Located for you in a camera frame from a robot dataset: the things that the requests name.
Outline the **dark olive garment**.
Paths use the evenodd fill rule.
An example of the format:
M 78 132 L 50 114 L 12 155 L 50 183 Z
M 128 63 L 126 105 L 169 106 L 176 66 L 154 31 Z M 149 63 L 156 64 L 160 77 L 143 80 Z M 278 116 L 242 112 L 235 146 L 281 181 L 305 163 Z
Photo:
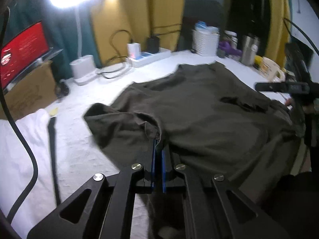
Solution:
M 132 83 L 83 118 L 118 168 L 149 153 L 157 140 L 199 173 L 225 175 L 254 202 L 290 173 L 299 147 L 288 109 L 221 63 L 183 64 L 167 77 Z

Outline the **steel tumbler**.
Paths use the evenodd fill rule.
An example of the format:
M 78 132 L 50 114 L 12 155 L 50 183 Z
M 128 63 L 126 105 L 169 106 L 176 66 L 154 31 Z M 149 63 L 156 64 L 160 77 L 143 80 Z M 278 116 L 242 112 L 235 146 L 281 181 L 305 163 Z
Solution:
M 242 42 L 242 58 L 241 63 L 245 66 L 252 66 L 255 61 L 255 56 L 258 52 L 260 39 L 253 35 L 244 35 Z

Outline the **purple object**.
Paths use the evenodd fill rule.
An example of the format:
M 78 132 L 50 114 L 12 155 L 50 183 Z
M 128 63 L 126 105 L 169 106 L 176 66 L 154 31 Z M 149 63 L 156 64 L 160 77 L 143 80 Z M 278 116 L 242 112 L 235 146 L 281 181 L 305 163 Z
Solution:
M 234 49 L 229 42 L 223 40 L 219 41 L 219 49 L 224 51 L 226 55 L 233 55 L 233 56 L 242 56 L 242 51 L 239 49 Z

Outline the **white folded cloth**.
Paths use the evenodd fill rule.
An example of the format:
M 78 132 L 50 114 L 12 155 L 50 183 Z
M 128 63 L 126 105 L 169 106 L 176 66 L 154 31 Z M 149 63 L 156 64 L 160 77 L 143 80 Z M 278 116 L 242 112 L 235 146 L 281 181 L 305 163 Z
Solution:
M 17 211 L 12 226 L 21 238 L 56 207 L 51 177 L 48 122 L 50 116 L 44 109 L 16 121 L 30 146 L 37 164 L 38 179 Z M 9 122 L 1 120 L 1 210 L 7 215 L 29 183 L 33 167 L 29 155 L 15 135 Z

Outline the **white plastic basket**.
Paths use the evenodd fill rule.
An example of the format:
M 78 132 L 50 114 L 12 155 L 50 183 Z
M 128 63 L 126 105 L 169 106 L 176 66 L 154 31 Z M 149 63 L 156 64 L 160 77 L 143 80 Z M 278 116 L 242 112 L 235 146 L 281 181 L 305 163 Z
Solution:
M 203 57 L 215 57 L 219 46 L 219 28 L 208 26 L 197 27 L 193 31 L 193 49 Z

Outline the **small yellow object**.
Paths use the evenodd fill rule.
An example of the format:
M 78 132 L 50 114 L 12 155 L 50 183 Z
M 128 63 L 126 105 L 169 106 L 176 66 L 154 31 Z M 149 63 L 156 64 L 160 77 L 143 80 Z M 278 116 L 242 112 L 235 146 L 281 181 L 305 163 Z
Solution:
M 52 109 L 52 110 L 49 112 L 49 115 L 50 115 L 51 117 L 55 117 L 55 116 L 57 116 L 57 113 L 58 113 L 58 107 Z

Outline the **brown cardboard box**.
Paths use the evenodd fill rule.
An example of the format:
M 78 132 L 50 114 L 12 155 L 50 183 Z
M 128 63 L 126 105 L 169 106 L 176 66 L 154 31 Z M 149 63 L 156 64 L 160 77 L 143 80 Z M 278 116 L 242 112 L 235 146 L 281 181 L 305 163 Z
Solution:
M 56 81 L 51 64 L 52 61 L 42 63 L 4 95 L 14 120 L 19 120 L 38 109 L 44 109 L 56 101 Z

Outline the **black charger adapter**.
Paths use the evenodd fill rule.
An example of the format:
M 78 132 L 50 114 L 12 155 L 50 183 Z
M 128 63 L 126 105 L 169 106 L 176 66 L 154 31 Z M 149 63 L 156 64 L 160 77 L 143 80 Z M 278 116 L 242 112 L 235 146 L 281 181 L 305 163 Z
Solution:
M 160 38 L 157 36 L 148 37 L 146 52 L 155 54 L 155 53 L 159 53 L 159 49 L 160 49 Z

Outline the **white power strip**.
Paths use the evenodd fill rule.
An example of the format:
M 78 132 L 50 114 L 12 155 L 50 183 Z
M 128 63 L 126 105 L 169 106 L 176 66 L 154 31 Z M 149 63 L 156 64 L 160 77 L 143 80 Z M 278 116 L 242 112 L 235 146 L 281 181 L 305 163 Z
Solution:
M 126 63 L 133 68 L 140 68 L 142 66 L 161 61 L 171 56 L 171 50 L 159 48 L 158 53 L 142 52 L 141 57 L 138 59 L 126 58 Z

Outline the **white charger adapter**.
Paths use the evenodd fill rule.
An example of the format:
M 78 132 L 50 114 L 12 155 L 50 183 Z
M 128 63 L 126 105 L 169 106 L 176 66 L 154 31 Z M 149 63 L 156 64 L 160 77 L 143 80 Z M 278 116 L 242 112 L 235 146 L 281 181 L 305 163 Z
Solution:
M 140 43 L 128 43 L 127 50 L 128 50 L 128 57 L 129 58 L 139 59 L 141 57 Z

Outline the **yellow curtain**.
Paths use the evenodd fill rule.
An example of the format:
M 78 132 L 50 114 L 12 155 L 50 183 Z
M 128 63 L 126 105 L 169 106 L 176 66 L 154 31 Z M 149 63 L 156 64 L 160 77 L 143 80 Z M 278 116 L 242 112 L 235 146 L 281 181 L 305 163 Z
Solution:
M 179 39 L 184 0 L 100 0 L 91 7 L 91 22 L 100 65 L 117 52 L 127 55 L 132 36 L 141 48 L 151 33 L 160 35 L 160 47 L 174 51 Z

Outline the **teal curtain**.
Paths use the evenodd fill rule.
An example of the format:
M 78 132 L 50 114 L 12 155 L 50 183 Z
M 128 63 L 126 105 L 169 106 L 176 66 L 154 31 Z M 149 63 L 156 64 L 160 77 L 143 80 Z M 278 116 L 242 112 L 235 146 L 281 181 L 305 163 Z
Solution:
M 62 50 L 52 59 L 53 77 L 56 81 L 73 77 L 70 63 L 78 58 L 75 9 L 58 9 L 49 0 L 13 0 L 9 8 L 10 19 L 4 44 L 30 25 L 41 21 L 50 46 Z

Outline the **white desk lamp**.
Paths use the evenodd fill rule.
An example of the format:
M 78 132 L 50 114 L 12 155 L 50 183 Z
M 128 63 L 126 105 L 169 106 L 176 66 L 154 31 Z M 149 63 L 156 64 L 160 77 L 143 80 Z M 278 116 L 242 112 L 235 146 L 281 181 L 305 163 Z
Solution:
M 82 55 L 83 37 L 80 20 L 80 5 L 92 0 L 49 0 L 58 9 L 74 8 L 76 30 L 77 30 L 77 59 L 70 63 L 74 82 L 79 85 L 86 85 L 97 77 L 97 68 L 93 55 Z

